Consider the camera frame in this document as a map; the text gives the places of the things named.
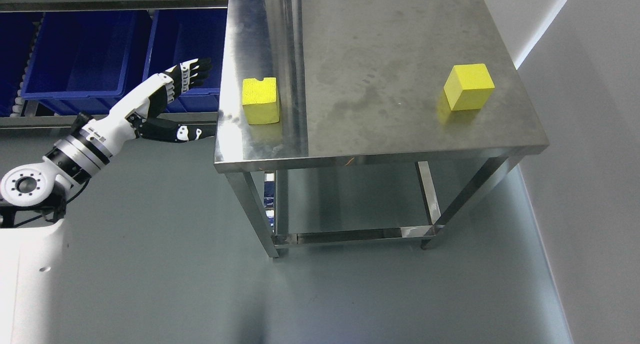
yellow cube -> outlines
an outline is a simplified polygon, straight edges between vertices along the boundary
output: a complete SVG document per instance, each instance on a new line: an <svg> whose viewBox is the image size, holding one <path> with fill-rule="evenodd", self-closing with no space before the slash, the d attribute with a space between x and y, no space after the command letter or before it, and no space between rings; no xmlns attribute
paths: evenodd
<svg viewBox="0 0 640 344"><path fill-rule="evenodd" d="M495 88L485 64L454 65L444 93L451 110L482 109Z"/></svg>
<svg viewBox="0 0 640 344"><path fill-rule="evenodd" d="M280 98L276 78L242 80L242 109L250 125L269 125L280 121Z"/></svg>

blue plastic bin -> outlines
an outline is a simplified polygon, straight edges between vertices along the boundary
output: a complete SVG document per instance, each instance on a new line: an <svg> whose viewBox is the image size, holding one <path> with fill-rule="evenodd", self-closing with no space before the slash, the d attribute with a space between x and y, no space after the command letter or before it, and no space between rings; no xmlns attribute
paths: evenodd
<svg viewBox="0 0 640 344"><path fill-rule="evenodd" d="M211 58L213 68L204 85L190 89L167 112L215 112L220 97L226 9L158 10L153 18L144 64L144 78L194 58Z"/></svg>
<svg viewBox="0 0 640 344"><path fill-rule="evenodd" d="M46 13L23 98L66 116L106 114L142 81L150 31L144 10Z"/></svg>
<svg viewBox="0 0 640 344"><path fill-rule="evenodd" d="M0 13L0 116L11 114L25 73L35 27L26 13Z"/></svg>

